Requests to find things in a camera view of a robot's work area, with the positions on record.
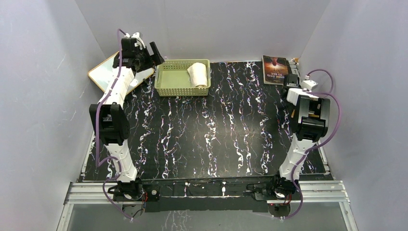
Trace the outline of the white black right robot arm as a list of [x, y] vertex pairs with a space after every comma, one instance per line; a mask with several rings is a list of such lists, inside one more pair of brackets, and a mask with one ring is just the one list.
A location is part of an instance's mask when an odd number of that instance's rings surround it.
[[331, 101], [302, 88], [299, 77], [294, 74], [285, 75], [283, 89], [293, 137], [286, 158], [279, 167], [279, 176], [295, 181], [299, 180], [309, 149], [328, 132]]

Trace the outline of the dark paperback book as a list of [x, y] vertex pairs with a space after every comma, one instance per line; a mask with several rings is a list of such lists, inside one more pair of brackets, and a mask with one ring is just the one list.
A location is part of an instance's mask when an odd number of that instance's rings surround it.
[[264, 84], [283, 85], [284, 77], [290, 70], [287, 59], [263, 55], [262, 64]]

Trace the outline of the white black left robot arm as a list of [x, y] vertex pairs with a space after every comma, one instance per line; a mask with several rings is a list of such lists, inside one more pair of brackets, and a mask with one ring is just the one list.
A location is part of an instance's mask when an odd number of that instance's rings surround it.
[[120, 39], [119, 52], [114, 57], [112, 78], [102, 98], [89, 107], [90, 118], [96, 135], [95, 164], [100, 167], [110, 161], [116, 168], [115, 180], [129, 183], [125, 194], [139, 200], [144, 193], [142, 185], [134, 182], [138, 171], [130, 156], [128, 138], [130, 124], [123, 104], [128, 88], [137, 73], [154, 68], [164, 62], [154, 42], [150, 54], [139, 33]]

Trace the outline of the green perforated plastic basket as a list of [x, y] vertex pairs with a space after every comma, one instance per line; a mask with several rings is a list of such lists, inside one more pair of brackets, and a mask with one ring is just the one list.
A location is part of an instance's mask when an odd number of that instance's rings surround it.
[[[194, 63], [203, 63], [207, 67], [207, 87], [191, 86], [187, 69]], [[166, 60], [156, 70], [154, 88], [161, 97], [207, 96], [211, 87], [211, 68], [208, 59]]]

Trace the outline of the wood framed whiteboard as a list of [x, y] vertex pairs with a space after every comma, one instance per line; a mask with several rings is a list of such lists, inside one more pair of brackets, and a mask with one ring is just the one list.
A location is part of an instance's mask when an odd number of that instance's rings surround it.
[[[97, 65], [95, 68], [88, 72], [88, 77], [103, 91], [105, 92], [109, 82], [114, 79], [113, 77], [113, 61], [115, 56], [119, 52], [117, 51], [108, 59]], [[131, 93], [137, 86], [139, 86], [144, 80], [147, 80], [154, 75], [154, 69], [150, 68], [135, 74], [134, 79], [130, 83], [127, 94]]]

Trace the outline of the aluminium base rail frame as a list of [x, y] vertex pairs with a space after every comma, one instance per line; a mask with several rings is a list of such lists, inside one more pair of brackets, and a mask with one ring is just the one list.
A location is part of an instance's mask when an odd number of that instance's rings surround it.
[[271, 216], [298, 215], [306, 203], [338, 203], [349, 231], [357, 230], [350, 200], [341, 180], [301, 181], [300, 191], [276, 194], [262, 189], [264, 180], [244, 178], [145, 180], [136, 198], [119, 193], [115, 182], [72, 183], [57, 229], [65, 231], [74, 205], [110, 205], [125, 216], [127, 206], [147, 206], [148, 212], [167, 210], [224, 211], [268, 208]]

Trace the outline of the white terry towel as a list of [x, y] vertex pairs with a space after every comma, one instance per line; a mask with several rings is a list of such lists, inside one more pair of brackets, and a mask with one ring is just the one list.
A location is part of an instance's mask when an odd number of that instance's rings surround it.
[[207, 67], [203, 63], [194, 63], [188, 69], [191, 86], [194, 88], [207, 87]]

